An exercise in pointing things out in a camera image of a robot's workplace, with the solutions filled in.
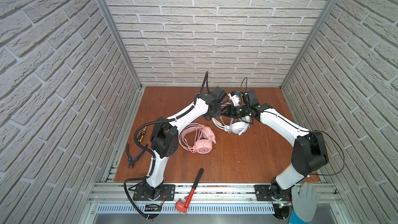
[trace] wooden tabletop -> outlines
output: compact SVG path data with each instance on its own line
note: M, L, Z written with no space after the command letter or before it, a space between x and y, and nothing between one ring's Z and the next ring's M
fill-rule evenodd
M279 88L253 88L260 103L268 103L286 118L293 120ZM237 88L224 88L229 93ZM135 117L132 131L127 142L130 144L130 155L136 157L139 149L133 141L135 130L142 124L155 121L162 116L167 118L190 104L197 87L146 87L140 107ZM191 153L179 147L169 158L164 172L165 182L193 182L200 168L204 168L201 182L227 183L265 183L280 174L289 164L292 146L281 135L270 127L254 121L254 124L241 136L228 134L217 128L212 121L204 117L194 122L208 125L216 136L213 150L207 154ZM150 136L153 126L147 127L142 144L150 147ZM188 134L187 140L192 145L195 133ZM127 178L147 175L151 155L145 152L135 163L134 168L128 168L126 152L120 161L115 182ZM319 182L319 177L312 175L307 182Z

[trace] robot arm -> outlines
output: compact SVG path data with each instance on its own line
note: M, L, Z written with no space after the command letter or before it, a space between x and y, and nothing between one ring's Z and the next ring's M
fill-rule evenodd
M288 189L311 172L328 163L325 142L320 132L310 132L283 117L268 104L259 104L254 90L246 91L242 95L244 105L228 105L226 111L221 113L221 102L226 93L217 87L212 92L200 93L195 104L191 103L168 119L176 118L194 105L193 109L183 117L169 123L155 124L151 136L151 147L156 155L155 166L152 175L148 173L149 177L143 181L144 188L152 199L156 198L160 192L168 158L179 146L179 132L201 115L217 117L222 114L231 118L254 117L273 128L293 146L291 164L271 181L269 191L275 200L283 197Z

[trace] blue plier handle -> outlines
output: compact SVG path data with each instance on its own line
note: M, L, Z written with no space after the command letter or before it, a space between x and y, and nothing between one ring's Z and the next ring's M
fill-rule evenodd
M129 166L128 166L128 168L130 168L130 167L133 168L133 167L134 167L134 163L135 163L136 161L138 161L138 159L144 154L145 150L142 150L142 152L140 152L140 153L138 154L138 156L134 158L134 160L131 158L130 153L129 153L129 144L127 144L126 152L127 152L127 157L128 157L127 160L129 161Z

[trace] brick wallpaper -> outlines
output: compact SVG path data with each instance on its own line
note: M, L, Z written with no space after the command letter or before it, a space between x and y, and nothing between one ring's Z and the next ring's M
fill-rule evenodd
M281 84L327 0L107 0L144 85Z
M136 92L97 3L0 0L0 85L0 223L77 223Z
M339 0L283 90L299 124L344 148L332 180L356 223L398 222L398 0ZM330 163L342 165L327 139Z

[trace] red pipe wrench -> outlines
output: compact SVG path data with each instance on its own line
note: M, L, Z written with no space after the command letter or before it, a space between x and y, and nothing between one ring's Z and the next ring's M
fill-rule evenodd
M190 204L193 194L196 190L196 187L198 186L199 180L202 177L203 171L204 171L203 168L201 168L199 170L199 173L196 176L196 180L192 185L191 192L189 193L189 195L187 197L185 197L185 202L183 202L182 200L177 201L176 209L180 212L180 214L185 215L187 213L189 204Z

